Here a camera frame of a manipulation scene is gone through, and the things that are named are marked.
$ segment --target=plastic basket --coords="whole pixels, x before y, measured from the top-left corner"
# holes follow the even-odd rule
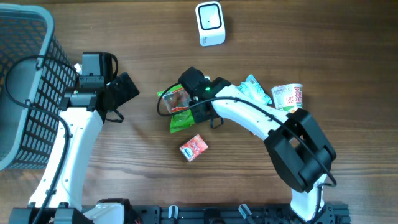
[[[6,72],[22,57],[46,55],[70,64],[53,33],[53,17],[44,8],[0,4],[0,170],[43,169],[49,160],[58,121],[15,105],[2,88]],[[69,68],[37,59],[16,66],[8,87],[17,100],[59,113],[58,99],[75,80]]]

